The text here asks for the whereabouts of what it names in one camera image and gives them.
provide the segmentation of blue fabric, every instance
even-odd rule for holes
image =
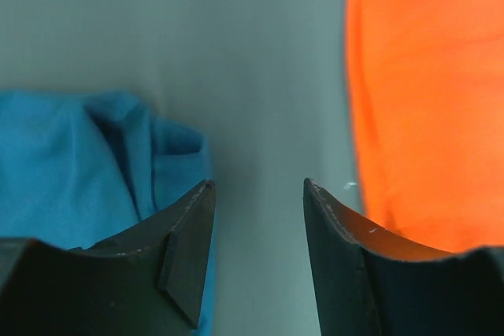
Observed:
[[[164,209],[212,176],[207,140],[124,92],[0,94],[0,235],[70,249]],[[212,240],[200,327],[211,331]]]

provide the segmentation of blue towel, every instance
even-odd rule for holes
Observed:
[[[197,131],[124,92],[0,94],[0,235],[88,248],[212,176]],[[213,316],[212,240],[198,336]]]

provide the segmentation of gray background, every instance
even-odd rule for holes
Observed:
[[[125,88],[210,138],[216,336],[317,335],[302,181],[359,207],[344,0],[0,0],[0,85]]]

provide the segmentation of orange fabric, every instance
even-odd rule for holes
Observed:
[[[369,217],[427,246],[504,246],[504,0],[348,0]]]

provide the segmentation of orange cloth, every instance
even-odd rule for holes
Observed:
[[[428,246],[504,246],[504,0],[348,0],[369,217]]]

